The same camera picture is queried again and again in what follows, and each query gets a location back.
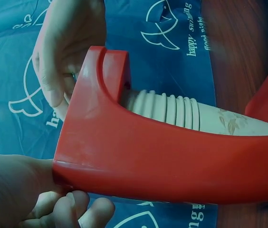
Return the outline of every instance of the wooden table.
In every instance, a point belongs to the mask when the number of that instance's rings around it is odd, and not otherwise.
[[[244,113],[268,75],[268,0],[203,0],[218,107]],[[218,228],[268,228],[262,205],[219,206]]]

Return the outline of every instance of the fingernail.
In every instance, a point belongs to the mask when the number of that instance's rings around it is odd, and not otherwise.
[[[61,93],[58,90],[49,91],[49,105],[57,107],[61,102]]]
[[[67,194],[67,197],[71,200],[71,202],[72,202],[72,207],[74,207],[74,206],[75,206],[75,198],[74,198],[73,193],[72,193],[72,192],[69,192],[69,193]]]

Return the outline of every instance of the finger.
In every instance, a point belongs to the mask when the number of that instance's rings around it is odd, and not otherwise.
[[[110,200],[96,199],[91,208],[79,219],[79,224],[84,228],[104,228],[114,211],[115,206]]]
[[[39,52],[38,51],[34,51],[33,55],[32,55],[32,63],[33,63],[33,67],[34,67],[34,71],[36,73],[36,75],[38,75],[39,73]]]
[[[17,228],[55,228],[54,215],[51,213],[41,218],[28,219],[20,222]]]
[[[73,78],[72,74],[67,74],[64,77],[64,86],[65,86],[65,94],[64,94],[64,98],[66,99],[67,103],[69,104],[73,91],[74,91],[74,87],[75,87],[75,80]]]
[[[68,195],[58,200],[53,211],[56,228],[80,228],[77,215],[75,199]]]
[[[68,193],[68,197],[73,197],[75,200],[76,207],[76,218],[79,219],[87,210],[90,202],[90,197],[83,191],[73,191]]]
[[[39,194],[48,191],[55,191],[58,193],[63,192],[62,188],[54,183],[52,159],[42,160],[29,157],[24,158],[29,161],[29,165],[35,172],[36,179],[39,183]]]
[[[89,203],[89,196],[83,192],[83,191],[74,191],[72,193],[68,193],[65,198],[67,198],[68,201],[71,202],[71,204],[75,204],[74,208],[71,208],[71,213],[74,213],[76,219],[74,219],[75,224],[78,223],[78,219],[86,212],[88,203]],[[55,228],[55,215],[54,213],[50,213],[48,215],[44,215],[42,217],[34,218],[34,219],[28,219],[21,223],[19,223],[17,228],[36,228],[36,227],[43,227],[43,228]]]
[[[67,109],[68,109],[68,103],[66,101],[66,99],[63,97],[63,100],[61,102],[61,104],[54,108],[57,116],[62,120],[64,121],[65,118],[66,118],[66,115],[67,115]]]
[[[88,49],[75,51],[70,55],[65,55],[62,59],[62,71],[64,73],[78,73],[81,70],[83,61],[85,60]]]
[[[59,49],[54,37],[44,38],[43,42],[39,42],[39,71],[38,79],[43,94],[50,106],[57,107],[63,100],[63,86],[60,73]]]
[[[26,219],[39,219],[52,213],[55,204],[62,196],[63,194],[53,191],[41,193],[34,209]]]

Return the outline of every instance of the blue tablecloth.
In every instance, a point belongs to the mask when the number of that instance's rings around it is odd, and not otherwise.
[[[0,0],[0,154],[52,158],[62,122],[49,107],[31,54],[52,0]],[[199,0],[107,0],[108,49],[130,53],[134,89],[215,105]],[[113,198],[108,227],[214,228],[217,206]]]

